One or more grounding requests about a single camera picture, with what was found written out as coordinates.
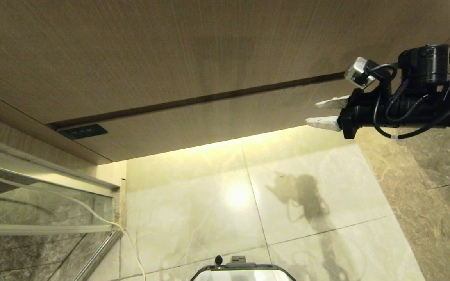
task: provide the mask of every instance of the metal frame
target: metal frame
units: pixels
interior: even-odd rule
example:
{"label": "metal frame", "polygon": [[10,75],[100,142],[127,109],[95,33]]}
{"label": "metal frame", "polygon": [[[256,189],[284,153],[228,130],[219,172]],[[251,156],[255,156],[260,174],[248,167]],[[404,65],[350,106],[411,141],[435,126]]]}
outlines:
{"label": "metal frame", "polygon": [[9,173],[44,181],[46,183],[52,183],[53,185],[109,197],[113,197],[112,191],[119,188],[119,185],[107,182],[95,183],[93,181],[84,180],[83,178],[78,178],[77,176],[56,171],[4,153],[0,153],[0,169],[8,171]]}
{"label": "metal frame", "polygon": [[94,233],[112,231],[110,224],[99,226],[29,226],[25,224],[0,224],[0,236],[51,235],[67,233]]}

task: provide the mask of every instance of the marble tile wall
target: marble tile wall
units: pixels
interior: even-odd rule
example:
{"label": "marble tile wall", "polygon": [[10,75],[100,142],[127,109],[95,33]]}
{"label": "marble tile wall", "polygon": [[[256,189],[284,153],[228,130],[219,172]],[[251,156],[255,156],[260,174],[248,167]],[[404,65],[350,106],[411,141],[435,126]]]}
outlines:
{"label": "marble tile wall", "polygon": [[425,279],[450,280],[450,129],[431,129],[404,146],[371,128],[356,139]]}
{"label": "marble tile wall", "polygon": [[[354,140],[307,126],[127,161],[127,229],[148,280],[245,255],[298,280],[423,280]],[[127,237],[90,281],[143,280]]]}

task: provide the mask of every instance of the tile grout line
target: tile grout line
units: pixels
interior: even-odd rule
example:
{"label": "tile grout line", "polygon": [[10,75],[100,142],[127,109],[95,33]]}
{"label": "tile grout line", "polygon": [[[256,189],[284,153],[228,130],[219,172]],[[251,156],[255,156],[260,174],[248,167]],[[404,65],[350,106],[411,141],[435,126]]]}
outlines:
{"label": "tile grout line", "polygon": [[394,214],[391,214],[391,215],[384,215],[384,216],[382,216],[382,217],[377,217],[377,218],[375,218],[375,219],[370,219],[369,221],[358,222],[358,223],[356,223],[356,224],[350,224],[349,226],[342,226],[342,227],[340,227],[340,228],[330,229],[330,230],[328,230],[328,231],[322,231],[322,232],[319,232],[319,233],[314,233],[314,234],[306,235],[306,236],[303,236],[303,237],[298,237],[298,238],[293,238],[293,239],[289,239],[289,240],[286,240],[286,241],[276,242],[276,243],[271,244],[270,246],[277,245],[277,244],[281,244],[281,243],[284,243],[284,242],[290,242],[290,241],[294,241],[294,240],[298,240],[298,239],[302,239],[302,238],[307,238],[307,237],[319,235],[319,234],[322,234],[322,233],[328,233],[328,232],[331,232],[331,231],[337,231],[337,230],[340,230],[340,229],[343,229],[343,228],[349,228],[349,227],[351,227],[351,226],[357,226],[357,225],[359,225],[359,224],[365,224],[365,223],[367,223],[367,222],[373,222],[373,221],[376,221],[376,220],[378,220],[378,219],[384,219],[385,217],[395,217],[395,215],[394,215]]}
{"label": "tile grout line", "polygon": [[[128,163],[126,162],[126,178],[127,178],[127,173],[128,173]],[[124,228],[125,228],[125,230],[126,230],[126,233],[128,232],[128,230],[127,230],[127,226],[128,226],[128,200],[127,200],[127,194],[128,194],[128,181],[127,181],[127,179],[125,178],[125,208],[124,208],[124,216],[125,216],[125,221],[124,221]],[[121,238],[119,239],[119,276],[118,276],[118,280],[119,281],[121,281],[122,279],[123,279],[123,274],[121,273],[121,271],[123,270],[123,267],[122,267],[122,256],[121,256],[121,253],[122,253],[122,251],[121,251],[121,249],[123,248],[123,243],[122,243],[122,241],[123,241],[123,238],[125,238],[125,235],[124,235],[124,233],[123,233],[123,236],[121,236]]]}
{"label": "tile grout line", "polygon": [[[315,234],[312,234],[312,235],[306,235],[306,236],[299,237],[299,238],[294,238],[294,239],[290,239],[290,240],[286,240],[286,241],[281,241],[281,242],[273,243],[273,244],[267,245],[266,248],[267,248],[267,251],[268,251],[268,246],[277,245],[277,244],[281,244],[281,243],[284,243],[284,242],[290,242],[290,241],[293,241],[293,240],[297,240],[297,239],[301,239],[301,238],[306,238],[306,237],[310,237],[310,236],[315,236],[315,235],[319,235],[319,234],[321,234],[321,233],[327,233],[327,232],[335,231],[335,230],[338,230],[338,229],[348,228],[348,227],[350,227],[350,226],[356,226],[356,225],[358,225],[358,224],[365,224],[366,222],[376,221],[376,220],[378,220],[378,219],[383,219],[383,218],[385,218],[385,217],[395,217],[395,215],[394,215],[394,214],[391,214],[391,215],[385,215],[385,216],[382,216],[382,217],[377,217],[376,219],[370,219],[369,221],[358,222],[357,224],[351,224],[351,225],[349,225],[349,226],[342,226],[342,227],[340,227],[340,228],[335,228],[335,229],[331,229],[331,230],[328,230],[328,231],[323,231],[323,232],[320,232],[320,233],[315,233]],[[253,248],[251,248],[251,249],[245,249],[245,250],[243,250],[243,251],[250,251],[250,250],[253,250],[253,249],[258,249],[258,247],[253,247]],[[235,253],[237,253],[237,252],[234,252],[234,253],[227,253],[227,254],[224,254],[223,256],[227,256],[227,255],[229,255],[229,254],[235,254]],[[212,259],[212,258],[205,258],[205,259],[203,259],[203,260],[196,260],[196,261],[194,261],[194,262],[192,262],[192,263],[188,263],[188,264],[186,264],[186,265],[178,265],[178,266],[176,266],[176,267],[169,267],[169,268],[167,268],[167,269],[156,270],[156,271],[154,271],[154,272],[146,272],[146,274],[151,274],[151,273],[155,273],[155,272],[161,272],[161,271],[164,271],[164,270],[173,270],[173,269],[177,269],[177,268],[179,268],[179,267],[185,267],[185,266],[187,266],[187,265],[193,265],[193,264],[195,264],[195,263],[202,263],[203,261],[210,260],[210,259]],[[120,280],[125,280],[125,279],[129,279],[129,278],[137,277],[137,276],[143,276],[143,274],[134,274],[134,275],[131,275],[131,276],[122,277],[122,278],[120,278]]]}
{"label": "tile grout line", "polygon": [[263,222],[261,221],[261,215],[259,213],[258,201],[256,199],[255,190],[253,188],[253,182],[251,180],[250,169],[248,167],[248,162],[246,161],[246,154],[244,153],[243,141],[241,140],[241,152],[243,154],[244,165],[246,167],[246,172],[248,173],[248,179],[250,180],[251,191],[253,192],[253,198],[255,199],[255,205],[258,212],[259,224],[261,225],[261,231],[263,232],[263,238],[265,239],[266,251],[268,252],[268,259],[272,263],[272,257],[270,256],[270,249],[268,249],[268,243],[266,242],[265,228],[263,227]]}
{"label": "tile grout line", "polygon": [[[126,164],[125,164],[125,178],[127,178],[127,169],[128,169],[128,167],[127,167],[127,162],[126,162]],[[126,194],[127,194],[127,191],[128,191],[128,185],[127,185],[127,181],[126,181],[126,179],[124,179],[125,180],[125,192],[124,192],[124,195],[125,195],[125,198],[124,198],[124,200],[121,200],[121,192],[120,192],[120,189],[121,189],[121,187],[119,188],[119,191],[118,191],[118,194],[119,194],[119,196],[118,196],[118,202],[119,202],[119,220],[121,221],[121,217],[122,216],[124,216],[124,222],[125,222],[125,224],[124,225],[122,225],[123,226],[123,228],[124,229],[126,229],[127,228],[127,216],[128,216],[128,214],[127,214],[127,199],[126,199]],[[122,201],[124,201],[124,203],[125,203],[125,206],[124,206],[124,209],[123,209],[123,207],[120,205],[120,202],[122,202]],[[124,233],[123,233],[123,235],[121,235],[121,237],[119,238],[119,240],[118,240],[118,243],[119,243],[119,256],[118,256],[118,262],[119,262],[119,266],[118,266],[118,269],[119,269],[119,272],[118,272],[118,278],[116,279],[117,281],[120,281],[121,280],[121,240],[123,240],[123,237],[124,237],[125,235],[124,235]]]}
{"label": "tile grout line", "polygon": [[424,191],[429,191],[429,190],[436,190],[436,189],[439,189],[439,188],[442,188],[442,187],[450,187],[450,183],[448,185],[442,185],[442,186],[439,186],[439,187],[430,187],[428,189],[419,190],[419,192],[424,192]]}

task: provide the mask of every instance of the glass shower door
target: glass shower door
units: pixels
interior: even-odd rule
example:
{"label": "glass shower door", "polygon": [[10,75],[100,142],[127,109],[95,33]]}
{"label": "glass shower door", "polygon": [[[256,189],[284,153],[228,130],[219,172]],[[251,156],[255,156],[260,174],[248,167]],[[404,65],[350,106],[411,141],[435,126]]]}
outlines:
{"label": "glass shower door", "polygon": [[0,155],[0,235],[92,233],[112,230],[115,185],[88,182]]}

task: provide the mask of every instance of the beige marble tile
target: beige marble tile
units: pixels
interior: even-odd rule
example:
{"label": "beige marble tile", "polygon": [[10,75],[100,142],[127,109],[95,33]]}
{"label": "beige marble tile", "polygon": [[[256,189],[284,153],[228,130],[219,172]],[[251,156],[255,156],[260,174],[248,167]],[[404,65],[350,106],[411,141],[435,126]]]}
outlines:
{"label": "beige marble tile", "polygon": [[[127,229],[146,272],[266,245],[239,140],[128,160]],[[121,277],[140,274],[121,239]]]}
{"label": "beige marble tile", "polygon": [[88,281],[119,280],[119,247],[118,241],[96,267]]}
{"label": "beige marble tile", "polygon": [[[232,256],[245,256],[247,262],[256,264],[271,264],[268,250],[266,247],[260,247],[248,251],[241,251],[239,253],[222,256],[223,263],[230,262]],[[189,281],[201,268],[207,265],[214,265],[214,258],[210,258],[197,263],[191,263],[182,267],[176,267],[168,270],[161,270],[147,274],[147,281]],[[143,276],[135,276],[126,281],[143,281]]]}
{"label": "beige marble tile", "polygon": [[242,141],[268,244],[392,214],[359,147],[337,132],[303,126]]}
{"label": "beige marble tile", "polygon": [[297,280],[424,280],[393,215],[268,248]]}

